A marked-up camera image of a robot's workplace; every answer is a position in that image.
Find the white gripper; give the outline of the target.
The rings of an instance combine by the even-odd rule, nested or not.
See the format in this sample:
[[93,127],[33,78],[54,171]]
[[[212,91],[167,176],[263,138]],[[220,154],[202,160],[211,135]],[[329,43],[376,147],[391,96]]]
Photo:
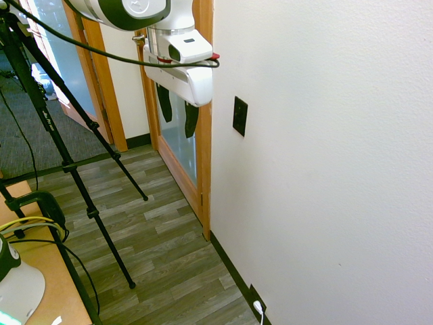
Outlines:
[[178,62],[162,62],[151,53],[150,46],[144,45],[145,62],[157,64],[145,66],[146,75],[157,83],[156,91],[164,120],[169,123],[173,119],[170,102],[170,91],[183,98],[185,102],[185,136],[191,138],[198,123],[200,109],[208,104],[213,95],[213,75],[210,63],[206,61],[193,63],[193,66],[179,66]]

